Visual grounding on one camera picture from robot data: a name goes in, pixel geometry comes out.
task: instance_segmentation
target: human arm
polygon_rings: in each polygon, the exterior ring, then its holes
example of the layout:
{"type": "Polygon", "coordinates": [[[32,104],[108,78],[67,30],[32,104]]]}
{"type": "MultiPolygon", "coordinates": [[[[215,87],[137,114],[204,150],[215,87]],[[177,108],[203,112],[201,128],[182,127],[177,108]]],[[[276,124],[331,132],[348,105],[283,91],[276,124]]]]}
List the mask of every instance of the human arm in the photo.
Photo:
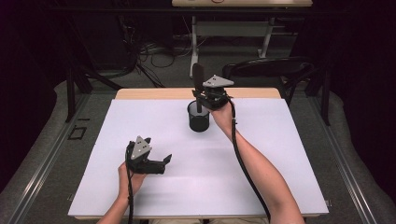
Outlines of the human arm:
{"type": "MultiPolygon", "coordinates": [[[[105,215],[99,220],[100,224],[107,223],[120,223],[122,220],[122,216],[124,215],[126,209],[128,208],[129,202],[129,191],[128,191],[128,176],[126,170],[125,162],[123,162],[119,167],[119,194],[111,205],[111,207],[107,210],[105,215]]],[[[143,180],[146,175],[132,175],[132,192],[134,195],[140,189],[143,184],[143,180]]]]}
{"type": "MultiPolygon", "coordinates": [[[[233,141],[231,104],[211,111],[211,114],[225,135],[233,141]]],[[[281,173],[240,132],[235,131],[235,138],[247,172],[270,211],[271,223],[304,223],[297,202],[281,173]]]]}

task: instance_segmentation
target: forearm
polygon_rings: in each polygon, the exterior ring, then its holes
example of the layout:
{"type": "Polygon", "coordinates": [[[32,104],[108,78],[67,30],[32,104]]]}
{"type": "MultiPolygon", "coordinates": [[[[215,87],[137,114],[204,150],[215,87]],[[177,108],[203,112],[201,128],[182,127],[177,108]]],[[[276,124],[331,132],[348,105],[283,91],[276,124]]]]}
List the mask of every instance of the forearm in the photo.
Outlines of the forearm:
{"type": "MultiPolygon", "coordinates": [[[[225,133],[232,141],[231,132],[226,131],[225,133]]],[[[236,131],[235,137],[247,172],[272,215],[272,223],[304,223],[297,203],[281,173],[238,131],[236,131]]]]}
{"type": "Polygon", "coordinates": [[[128,198],[126,197],[117,197],[105,215],[99,220],[98,223],[106,224],[106,223],[120,223],[122,217],[128,208],[128,198]]]}

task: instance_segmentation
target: black cup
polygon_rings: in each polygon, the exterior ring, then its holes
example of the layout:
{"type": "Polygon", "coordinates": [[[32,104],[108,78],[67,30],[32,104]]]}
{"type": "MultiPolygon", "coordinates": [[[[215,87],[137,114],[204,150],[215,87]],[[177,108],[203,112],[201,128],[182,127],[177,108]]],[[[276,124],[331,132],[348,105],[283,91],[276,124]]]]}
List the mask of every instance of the black cup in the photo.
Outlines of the black cup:
{"type": "Polygon", "coordinates": [[[187,106],[189,112],[190,128],[198,133],[206,131],[209,128],[209,111],[201,106],[201,111],[198,112],[198,106],[196,101],[192,101],[187,106]]]}

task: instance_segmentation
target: cord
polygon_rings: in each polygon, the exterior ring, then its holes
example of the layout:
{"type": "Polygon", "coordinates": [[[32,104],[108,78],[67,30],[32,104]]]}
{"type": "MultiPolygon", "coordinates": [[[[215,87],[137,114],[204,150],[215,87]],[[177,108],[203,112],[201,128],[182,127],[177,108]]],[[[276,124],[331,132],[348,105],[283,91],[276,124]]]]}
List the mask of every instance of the cord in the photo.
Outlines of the cord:
{"type": "Polygon", "coordinates": [[[232,127],[232,138],[233,138],[233,149],[235,151],[235,155],[236,158],[239,161],[239,165],[242,168],[242,171],[245,174],[245,177],[247,178],[248,183],[250,184],[250,186],[253,188],[254,192],[256,193],[257,197],[260,200],[260,203],[262,203],[262,207],[264,208],[265,214],[268,217],[268,221],[271,221],[271,214],[270,211],[268,210],[267,204],[265,204],[264,199],[262,198],[262,196],[260,195],[259,191],[257,190],[256,186],[254,185],[253,181],[250,178],[250,175],[248,174],[248,170],[245,167],[244,162],[242,161],[241,155],[239,154],[239,148],[238,145],[236,143],[236,119],[235,119],[235,106],[233,105],[233,101],[231,101],[230,98],[228,98],[228,102],[230,102],[231,104],[231,111],[232,111],[232,115],[233,115],[233,127],[232,127]]]}
{"type": "Polygon", "coordinates": [[[132,189],[132,176],[130,173],[129,165],[128,165],[128,155],[129,155],[129,149],[126,150],[125,152],[125,166],[126,166],[126,174],[128,176],[128,203],[129,203],[129,216],[128,216],[128,224],[133,224],[133,219],[134,219],[134,192],[132,189]]]}

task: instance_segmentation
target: white paper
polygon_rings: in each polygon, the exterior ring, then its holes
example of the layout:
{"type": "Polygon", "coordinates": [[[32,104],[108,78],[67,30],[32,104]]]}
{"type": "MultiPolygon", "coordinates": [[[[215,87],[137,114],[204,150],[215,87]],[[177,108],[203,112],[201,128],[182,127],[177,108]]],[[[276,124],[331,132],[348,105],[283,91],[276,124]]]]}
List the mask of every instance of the white paper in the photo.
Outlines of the white paper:
{"type": "MultiPolygon", "coordinates": [[[[284,100],[233,99],[237,129],[284,176],[304,215],[328,213],[284,100]]],[[[259,216],[263,208],[210,117],[203,133],[189,127],[191,100],[113,100],[69,216],[102,216],[117,197],[118,170],[129,141],[151,137],[148,158],[172,154],[164,175],[149,175],[134,197],[136,217],[259,216]]]]}

